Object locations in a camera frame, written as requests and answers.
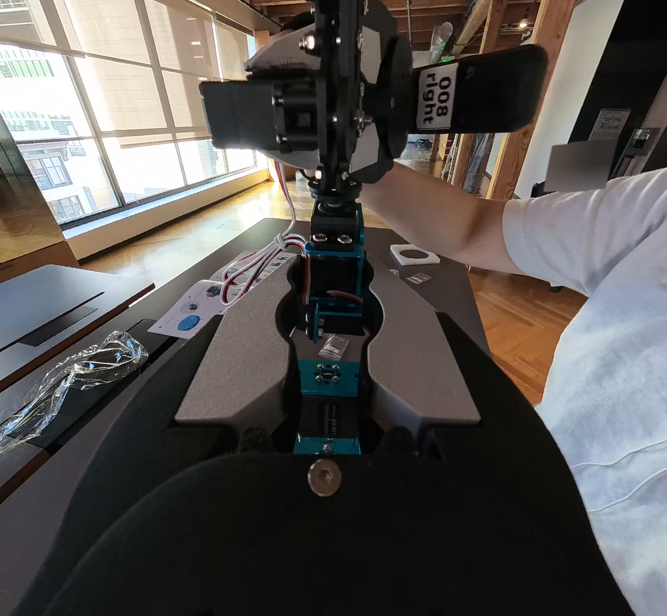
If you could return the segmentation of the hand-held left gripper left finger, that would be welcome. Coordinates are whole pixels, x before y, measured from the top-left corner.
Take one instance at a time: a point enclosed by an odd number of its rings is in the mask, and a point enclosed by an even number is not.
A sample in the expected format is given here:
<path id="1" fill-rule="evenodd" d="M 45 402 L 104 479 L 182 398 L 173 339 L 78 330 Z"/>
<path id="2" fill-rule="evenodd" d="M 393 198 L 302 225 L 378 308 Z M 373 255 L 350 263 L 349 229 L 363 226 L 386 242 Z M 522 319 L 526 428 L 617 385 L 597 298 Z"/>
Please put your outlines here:
<path id="1" fill-rule="evenodd" d="M 289 343 L 278 327 L 279 304 L 291 292 L 286 260 L 226 310 L 175 414 L 182 425 L 250 427 L 274 432 L 286 419 L 283 386 Z"/>

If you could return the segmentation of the person's right forearm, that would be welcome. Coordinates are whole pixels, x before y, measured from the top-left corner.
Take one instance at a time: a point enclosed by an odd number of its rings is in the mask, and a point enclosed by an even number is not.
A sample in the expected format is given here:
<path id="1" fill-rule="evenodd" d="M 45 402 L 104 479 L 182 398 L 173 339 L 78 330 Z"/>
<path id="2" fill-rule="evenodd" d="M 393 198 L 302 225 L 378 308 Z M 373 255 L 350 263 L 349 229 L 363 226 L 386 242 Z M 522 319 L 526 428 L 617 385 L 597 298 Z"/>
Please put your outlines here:
<path id="1" fill-rule="evenodd" d="M 521 274 L 503 234 L 509 200 L 471 195 L 398 163 L 378 182 L 364 184 L 361 197 L 392 230 L 422 250 L 475 268 Z"/>

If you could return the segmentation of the person in white shirt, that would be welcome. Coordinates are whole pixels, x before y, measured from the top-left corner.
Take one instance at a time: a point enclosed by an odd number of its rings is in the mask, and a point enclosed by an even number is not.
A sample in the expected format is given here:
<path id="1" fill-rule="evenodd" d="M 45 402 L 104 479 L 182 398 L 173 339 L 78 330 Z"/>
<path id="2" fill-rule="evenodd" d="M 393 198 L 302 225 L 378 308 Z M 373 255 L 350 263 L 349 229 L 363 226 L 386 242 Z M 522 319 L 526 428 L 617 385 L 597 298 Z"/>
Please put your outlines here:
<path id="1" fill-rule="evenodd" d="M 665 615 L 666 169 L 511 200 L 503 234 L 520 271 L 588 298 L 536 411 L 633 612 Z"/>

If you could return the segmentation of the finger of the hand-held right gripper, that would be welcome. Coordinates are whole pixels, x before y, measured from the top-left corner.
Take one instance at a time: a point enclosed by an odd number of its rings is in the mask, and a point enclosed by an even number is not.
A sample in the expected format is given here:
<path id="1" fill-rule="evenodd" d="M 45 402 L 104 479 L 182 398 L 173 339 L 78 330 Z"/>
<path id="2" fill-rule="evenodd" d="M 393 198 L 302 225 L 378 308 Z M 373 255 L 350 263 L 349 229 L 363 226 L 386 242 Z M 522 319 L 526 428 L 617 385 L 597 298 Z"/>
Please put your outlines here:
<path id="1" fill-rule="evenodd" d="M 311 71 L 328 86 L 378 86 L 391 71 L 391 21 L 290 21 L 244 67 L 254 78 Z"/>
<path id="2" fill-rule="evenodd" d="M 371 124 L 363 130 L 357 140 L 349 171 L 361 172 L 379 162 L 379 150 L 380 143 L 376 126 Z M 320 152 L 317 149 L 294 152 L 269 151 L 268 158 L 306 172 L 315 172 L 319 167 L 323 168 Z"/>

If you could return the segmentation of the thick wooden post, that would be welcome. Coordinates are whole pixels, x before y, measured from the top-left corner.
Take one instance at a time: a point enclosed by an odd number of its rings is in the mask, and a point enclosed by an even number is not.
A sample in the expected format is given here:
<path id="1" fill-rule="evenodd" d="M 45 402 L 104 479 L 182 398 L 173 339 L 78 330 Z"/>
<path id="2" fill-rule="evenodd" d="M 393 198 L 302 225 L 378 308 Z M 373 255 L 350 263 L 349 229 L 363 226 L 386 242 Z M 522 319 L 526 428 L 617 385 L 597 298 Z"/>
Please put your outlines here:
<path id="1" fill-rule="evenodd" d="M 541 46 L 548 55 L 538 107 L 531 123 L 505 135 L 486 195 L 490 200 L 513 198 L 575 4 L 576 0 L 541 0 L 530 39 L 531 44 Z"/>

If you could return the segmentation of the crumpled clear plastic wrap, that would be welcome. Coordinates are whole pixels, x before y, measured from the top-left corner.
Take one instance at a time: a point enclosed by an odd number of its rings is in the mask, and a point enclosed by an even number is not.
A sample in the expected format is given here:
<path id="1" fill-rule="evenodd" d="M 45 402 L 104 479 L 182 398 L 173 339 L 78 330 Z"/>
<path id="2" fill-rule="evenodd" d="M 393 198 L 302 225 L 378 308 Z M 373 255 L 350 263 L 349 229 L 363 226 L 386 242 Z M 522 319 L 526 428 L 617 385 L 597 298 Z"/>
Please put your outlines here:
<path id="1" fill-rule="evenodd" d="M 34 387 L 33 397 L 1 424 L 1 454 L 40 436 L 67 395 L 120 382 L 142 367 L 149 351 L 128 332 L 114 331 L 99 344 L 67 357 Z"/>

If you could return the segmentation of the blue grey neighbour desk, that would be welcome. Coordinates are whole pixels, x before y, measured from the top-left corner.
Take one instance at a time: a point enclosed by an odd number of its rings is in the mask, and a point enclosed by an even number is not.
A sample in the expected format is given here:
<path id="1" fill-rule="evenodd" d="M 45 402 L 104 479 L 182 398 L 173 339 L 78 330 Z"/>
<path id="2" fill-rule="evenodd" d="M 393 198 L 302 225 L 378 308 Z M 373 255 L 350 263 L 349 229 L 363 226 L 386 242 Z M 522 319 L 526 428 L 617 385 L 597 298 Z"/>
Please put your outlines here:
<path id="1" fill-rule="evenodd" d="M 155 289 L 153 282 L 49 264 L 1 283 L 1 391 Z"/>

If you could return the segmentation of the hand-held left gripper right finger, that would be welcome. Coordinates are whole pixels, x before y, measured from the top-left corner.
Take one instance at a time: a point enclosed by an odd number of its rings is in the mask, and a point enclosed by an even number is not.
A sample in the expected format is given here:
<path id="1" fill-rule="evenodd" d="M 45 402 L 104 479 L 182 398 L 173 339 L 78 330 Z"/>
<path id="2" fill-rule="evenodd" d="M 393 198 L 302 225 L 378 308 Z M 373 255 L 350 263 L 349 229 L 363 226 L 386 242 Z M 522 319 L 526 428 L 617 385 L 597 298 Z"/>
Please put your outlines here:
<path id="1" fill-rule="evenodd" d="M 381 321 L 365 352 L 362 419 L 384 431 L 404 427 L 417 439 L 432 426 L 474 426 L 481 415 L 436 310 L 409 284 L 369 256 L 371 297 Z"/>

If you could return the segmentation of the slim wooden post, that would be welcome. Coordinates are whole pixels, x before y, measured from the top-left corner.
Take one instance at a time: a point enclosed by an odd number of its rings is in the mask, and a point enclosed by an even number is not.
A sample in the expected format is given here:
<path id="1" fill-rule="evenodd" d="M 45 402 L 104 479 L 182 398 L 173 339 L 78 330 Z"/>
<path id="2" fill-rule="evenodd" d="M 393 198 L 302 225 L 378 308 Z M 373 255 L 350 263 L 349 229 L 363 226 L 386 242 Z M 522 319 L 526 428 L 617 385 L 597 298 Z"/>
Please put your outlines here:
<path id="1" fill-rule="evenodd" d="M 484 0 L 484 3 L 487 6 L 484 10 L 485 26 L 480 45 L 481 54 L 495 50 L 508 0 Z M 465 184 L 475 139 L 475 133 L 465 133 L 460 136 L 458 154 L 452 174 L 452 184 L 455 187 L 463 188 Z"/>

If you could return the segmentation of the dark grey desk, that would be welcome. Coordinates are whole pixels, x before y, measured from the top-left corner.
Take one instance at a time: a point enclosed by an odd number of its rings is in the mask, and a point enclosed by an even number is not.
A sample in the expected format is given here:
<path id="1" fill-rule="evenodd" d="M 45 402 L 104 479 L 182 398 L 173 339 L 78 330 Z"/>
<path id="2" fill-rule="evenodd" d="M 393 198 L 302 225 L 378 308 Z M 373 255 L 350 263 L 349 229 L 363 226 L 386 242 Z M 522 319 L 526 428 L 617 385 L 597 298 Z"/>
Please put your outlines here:
<path id="1" fill-rule="evenodd" d="M 4 421 L 28 402 L 32 387 L 41 381 L 50 366 L 59 363 L 70 353 L 80 351 L 98 342 L 114 330 L 129 330 L 141 320 L 157 320 L 195 282 L 221 269 L 236 258 L 241 251 L 262 247 L 270 237 L 282 232 L 288 225 L 289 220 L 265 218 L 241 231 L 223 228 L 221 234 L 230 234 L 233 238 L 224 241 L 221 248 L 216 251 L 207 250 L 206 256 L 195 255 L 192 266 L 189 268 L 168 272 L 165 265 L 159 265 L 155 271 L 140 274 L 138 280 L 142 283 L 153 282 L 155 289 L 130 306 L 128 310 L 108 320 L 100 328 L 96 328 L 86 337 L 68 346 L 66 350 L 40 364 L 36 370 L 5 389 L 1 393 L 1 420 Z M 490 354 L 466 268 L 462 264 L 442 258 L 442 262 L 438 265 L 420 264 L 413 269 L 424 271 L 432 277 L 431 281 L 418 286 L 416 291 L 437 311 L 445 312 L 482 350 Z M 7 500 L 21 487 L 49 460 L 49 457 L 46 450 L 27 443 L 2 454 L 1 502 Z"/>

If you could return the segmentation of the white instruction booklet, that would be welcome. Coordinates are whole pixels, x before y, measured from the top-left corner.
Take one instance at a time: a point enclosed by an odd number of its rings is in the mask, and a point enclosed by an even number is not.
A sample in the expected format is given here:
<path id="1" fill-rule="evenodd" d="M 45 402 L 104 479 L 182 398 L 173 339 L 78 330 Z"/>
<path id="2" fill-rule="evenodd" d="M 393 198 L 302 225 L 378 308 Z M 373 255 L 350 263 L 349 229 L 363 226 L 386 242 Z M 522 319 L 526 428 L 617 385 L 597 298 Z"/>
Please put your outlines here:
<path id="1" fill-rule="evenodd" d="M 254 280 L 250 290 L 260 285 L 275 270 L 279 270 L 286 262 L 301 258 L 296 253 L 281 252 L 269 261 L 267 267 Z M 220 301 L 223 287 L 223 269 L 217 270 L 211 279 L 196 282 L 179 300 L 147 329 L 148 333 L 166 337 L 190 338 L 195 335 L 214 316 L 223 315 L 225 308 Z M 236 279 L 236 285 L 228 288 L 228 300 L 234 303 L 246 280 L 251 276 L 249 271 Z"/>

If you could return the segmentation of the white foam piece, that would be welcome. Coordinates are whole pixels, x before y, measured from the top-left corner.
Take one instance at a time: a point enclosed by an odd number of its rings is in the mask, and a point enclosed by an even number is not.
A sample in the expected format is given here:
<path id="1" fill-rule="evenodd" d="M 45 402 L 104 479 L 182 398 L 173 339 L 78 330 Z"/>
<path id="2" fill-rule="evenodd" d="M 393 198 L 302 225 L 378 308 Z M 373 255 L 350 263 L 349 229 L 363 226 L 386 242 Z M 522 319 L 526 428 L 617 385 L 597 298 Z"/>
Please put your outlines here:
<path id="1" fill-rule="evenodd" d="M 389 250 L 396 262 L 403 267 L 440 264 L 438 255 L 412 244 L 392 244 Z"/>

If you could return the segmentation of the row of beige roller blinds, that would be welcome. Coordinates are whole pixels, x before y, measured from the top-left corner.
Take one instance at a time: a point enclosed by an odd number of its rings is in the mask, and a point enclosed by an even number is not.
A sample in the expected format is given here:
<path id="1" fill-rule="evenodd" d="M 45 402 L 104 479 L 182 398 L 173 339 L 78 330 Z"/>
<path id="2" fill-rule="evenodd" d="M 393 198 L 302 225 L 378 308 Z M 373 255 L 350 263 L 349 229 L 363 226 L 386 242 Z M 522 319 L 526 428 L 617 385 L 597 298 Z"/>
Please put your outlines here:
<path id="1" fill-rule="evenodd" d="M 208 138 L 199 84 L 243 78 L 250 33 L 198 0 L 1 0 L 1 109 L 20 141 Z"/>

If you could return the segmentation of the blue toy robot arm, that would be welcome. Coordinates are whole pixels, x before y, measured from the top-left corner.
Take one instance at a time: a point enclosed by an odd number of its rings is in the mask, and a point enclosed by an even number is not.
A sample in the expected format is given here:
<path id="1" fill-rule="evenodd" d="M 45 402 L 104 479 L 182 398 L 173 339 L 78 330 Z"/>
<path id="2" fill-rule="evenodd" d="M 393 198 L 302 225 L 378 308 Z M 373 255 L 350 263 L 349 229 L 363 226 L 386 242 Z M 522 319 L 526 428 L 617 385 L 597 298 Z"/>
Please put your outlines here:
<path id="1" fill-rule="evenodd" d="M 314 21 L 362 21 L 365 0 L 306 0 Z M 239 301 L 273 256 L 288 245 L 299 248 L 303 273 L 297 295 L 304 333 L 316 345 L 323 334 L 363 331 L 366 267 L 361 184 L 349 171 L 356 143 L 367 122 L 362 110 L 364 83 L 328 86 L 316 72 L 280 72 L 268 78 L 204 83 L 201 88 L 213 143 L 280 152 L 319 150 L 323 168 L 308 181 L 314 198 L 309 237 L 287 232 L 258 253 L 230 264 L 223 273 L 221 302 Z M 234 303 L 228 288 L 249 271 Z"/>

